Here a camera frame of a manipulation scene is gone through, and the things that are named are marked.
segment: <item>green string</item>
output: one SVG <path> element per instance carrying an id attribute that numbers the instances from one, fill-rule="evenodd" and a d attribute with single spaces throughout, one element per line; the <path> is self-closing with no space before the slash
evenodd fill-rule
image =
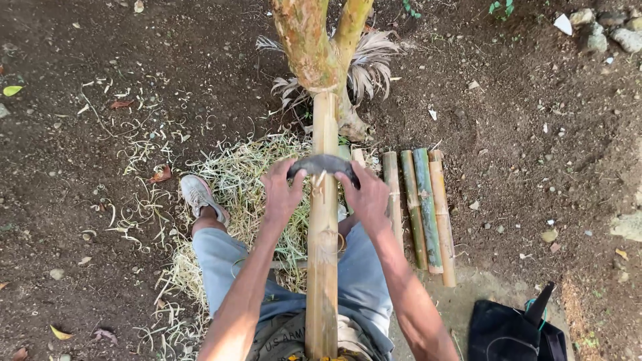
<path id="1" fill-rule="evenodd" d="M 531 304 L 533 304 L 533 302 L 535 302 L 535 299 L 534 299 L 534 298 L 533 298 L 533 299 L 529 299 L 529 300 L 524 304 L 524 308 L 526 308 L 525 312 L 526 312 L 526 311 L 528 311 L 528 309 L 529 309 L 530 305 L 531 305 Z M 542 331 L 542 329 L 544 328 L 544 325 L 546 324 L 546 309 L 547 309 L 547 307 L 544 307 L 544 319 L 542 320 L 542 324 L 539 326 L 538 331 Z"/>

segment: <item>forearm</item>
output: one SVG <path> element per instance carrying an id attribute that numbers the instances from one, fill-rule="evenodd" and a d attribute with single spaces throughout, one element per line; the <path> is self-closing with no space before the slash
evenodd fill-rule
<path id="1" fill-rule="evenodd" d="M 280 222 L 263 220 L 254 248 L 214 315 L 198 361 L 244 361 L 250 351 Z"/>
<path id="2" fill-rule="evenodd" d="M 399 327 L 416 360 L 458 360 L 455 346 L 390 227 L 370 234 L 386 278 Z"/>

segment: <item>white sneaker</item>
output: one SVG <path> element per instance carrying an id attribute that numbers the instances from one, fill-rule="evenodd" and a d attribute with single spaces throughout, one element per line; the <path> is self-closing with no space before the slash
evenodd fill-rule
<path id="1" fill-rule="evenodd" d="M 216 211 L 216 220 L 225 227 L 230 225 L 230 214 L 214 202 L 212 191 L 203 179 L 196 175 L 186 175 L 180 179 L 180 190 L 187 204 L 192 207 L 192 214 L 195 217 L 200 216 L 201 207 L 211 206 Z"/>

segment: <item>blue shorts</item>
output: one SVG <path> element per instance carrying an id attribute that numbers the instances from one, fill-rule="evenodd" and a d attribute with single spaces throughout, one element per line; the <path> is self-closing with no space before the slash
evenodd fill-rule
<path id="1" fill-rule="evenodd" d="M 388 338 L 392 302 L 381 263 L 370 238 L 361 223 L 356 224 L 346 237 L 345 254 L 338 262 L 338 313 L 348 316 L 363 328 L 390 359 L 394 348 Z M 203 284 L 209 302 L 210 314 L 221 306 L 225 294 L 248 256 L 245 244 L 216 228 L 201 229 L 193 237 L 193 247 L 203 271 Z M 257 329 L 281 313 L 296 312 L 306 307 L 306 296 L 296 294 L 268 279 L 265 295 L 274 301 L 261 305 Z"/>

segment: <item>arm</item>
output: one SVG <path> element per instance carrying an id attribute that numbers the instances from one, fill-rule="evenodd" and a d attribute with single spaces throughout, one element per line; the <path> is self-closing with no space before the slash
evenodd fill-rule
<path id="1" fill-rule="evenodd" d="M 198 361 L 244 361 L 250 351 L 274 249 L 303 195 L 305 171 L 297 173 L 292 188 L 286 180 L 286 173 L 295 161 L 275 163 L 261 177 L 266 194 L 265 216 L 252 252 L 214 314 Z"/>
<path id="2" fill-rule="evenodd" d="M 459 360 L 439 312 L 406 261 L 385 216 L 390 188 L 357 162 L 352 162 L 352 168 L 361 182 L 360 190 L 344 174 L 336 177 L 377 251 L 399 327 L 415 359 Z"/>

